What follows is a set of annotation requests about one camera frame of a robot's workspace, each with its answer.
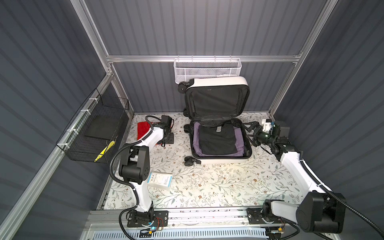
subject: gray corrugated wall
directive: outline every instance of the gray corrugated wall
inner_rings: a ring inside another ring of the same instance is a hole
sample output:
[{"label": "gray corrugated wall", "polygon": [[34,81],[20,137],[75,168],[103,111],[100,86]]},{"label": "gray corrugated wall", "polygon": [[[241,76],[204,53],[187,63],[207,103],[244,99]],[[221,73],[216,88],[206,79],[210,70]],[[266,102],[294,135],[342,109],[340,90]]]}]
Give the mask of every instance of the gray corrugated wall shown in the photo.
[{"label": "gray corrugated wall", "polygon": [[[2,222],[105,71],[70,1],[0,1],[0,19]],[[107,175],[63,159],[15,239],[78,238]]]},{"label": "gray corrugated wall", "polygon": [[325,0],[86,0],[110,55],[298,54]]},{"label": "gray corrugated wall", "polygon": [[[384,2],[339,1],[275,118],[333,191],[384,228]],[[343,239],[379,239],[346,211]]]},{"label": "gray corrugated wall", "polygon": [[[114,63],[136,113],[181,112],[184,94],[177,91],[173,63]],[[268,111],[292,63],[243,63],[251,93],[244,110]]]},{"label": "gray corrugated wall", "polygon": [[[109,55],[294,55],[301,50],[324,3],[86,0]],[[185,103],[177,92],[172,64],[115,66],[136,112],[183,110]],[[269,110],[288,66],[291,64],[243,63],[241,75],[251,87],[245,110]]]}]

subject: red wire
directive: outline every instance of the red wire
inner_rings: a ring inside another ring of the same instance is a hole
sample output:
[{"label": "red wire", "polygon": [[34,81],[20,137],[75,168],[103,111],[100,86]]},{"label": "red wire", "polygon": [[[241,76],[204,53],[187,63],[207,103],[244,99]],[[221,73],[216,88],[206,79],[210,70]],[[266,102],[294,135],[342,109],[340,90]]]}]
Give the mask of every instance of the red wire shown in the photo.
[{"label": "red wire", "polygon": [[283,230],[285,230],[285,222],[283,223],[283,221],[281,220],[281,218],[279,218],[280,222],[282,223],[283,225]]},{"label": "red wire", "polygon": [[158,217],[156,219],[157,219],[157,228],[156,228],[156,231],[157,231],[159,229],[159,226],[160,226],[160,220]]},{"label": "red wire", "polygon": [[[157,219],[159,219],[159,218],[157,218]],[[161,222],[162,222],[162,224],[163,224],[163,227],[164,227],[164,221],[163,221],[163,219],[161,218],[160,220],[161,220]]]}]

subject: tissue box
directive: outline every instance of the tissue box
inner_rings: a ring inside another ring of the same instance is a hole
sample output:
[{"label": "tissue box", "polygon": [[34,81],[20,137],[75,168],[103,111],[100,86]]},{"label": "tissue box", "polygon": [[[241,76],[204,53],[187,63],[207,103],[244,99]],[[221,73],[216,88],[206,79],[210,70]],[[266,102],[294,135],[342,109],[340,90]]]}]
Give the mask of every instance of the tissue box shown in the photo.
[{"label": "tissue box", "polygon": [[151,172],[148,177],[148,187],[161,188],[169,190],[172,174],[162,172]]}]

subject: purple cloth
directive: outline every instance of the purple cloth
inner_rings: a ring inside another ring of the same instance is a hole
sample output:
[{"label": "purple cloth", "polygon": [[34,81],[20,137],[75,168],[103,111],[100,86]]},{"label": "purple cloth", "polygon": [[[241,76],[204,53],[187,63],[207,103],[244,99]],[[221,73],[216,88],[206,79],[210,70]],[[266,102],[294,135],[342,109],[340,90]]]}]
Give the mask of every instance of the purple cloth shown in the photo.
[{"label": "purple cloth", "polygon": [[243,139],[243,134],[241,133],[241,128],[233,127],[235,129],[235,137],[236,137],[235,147],[237,149],[237,153],[232,153],[227,155],[207,155],[201,151],[201,148],[199,146],[199,127],[200,127],[200,123],[197,122],[194,124],[193,147],[195,149],[196,154],[199,155],[200,157],[217,157],[217,156],[242,157],[244,155],[244,139]]}]

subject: red cloth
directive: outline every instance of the red cloth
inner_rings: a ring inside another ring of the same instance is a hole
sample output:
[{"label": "red cloth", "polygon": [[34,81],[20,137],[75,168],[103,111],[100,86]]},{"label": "red cloth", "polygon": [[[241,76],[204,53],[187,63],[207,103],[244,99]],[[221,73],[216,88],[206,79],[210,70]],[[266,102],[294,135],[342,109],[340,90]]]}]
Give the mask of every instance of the red cloth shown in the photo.
[{"label": "red cloth", "polygon": [[139,140],[148,132],[148,130],[151,128],[149,123],[147,122],[138,122],[137,123],[137,139]]}]

